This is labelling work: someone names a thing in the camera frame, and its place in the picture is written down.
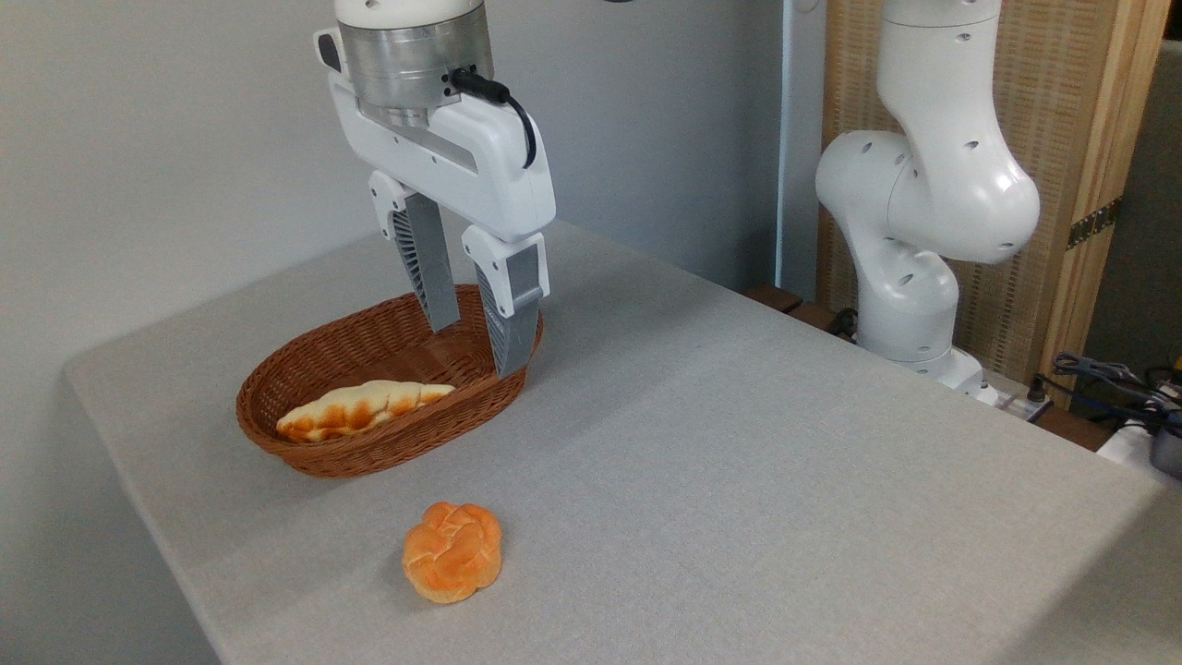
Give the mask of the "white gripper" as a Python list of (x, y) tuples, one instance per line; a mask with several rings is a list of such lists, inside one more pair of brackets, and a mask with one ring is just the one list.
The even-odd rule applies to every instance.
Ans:
[(381, 235), (397, 249), (431, 331), (460, 319), (440, 204), (474, 223), (462, 245), (476, 265), (499, 378), (526, 367), (539, 302), (550, 292), (545, 240), (537, 232), (556, 219), (544, 144), (524, 168), (522, 123), (506, 107), (465, 96), (431, 109), (426, 128), (387, 128), (363, 115), (366, 106), (345, 77), (331, 73), (327, 82), (350, 146), (377, 169), (368, 188)]

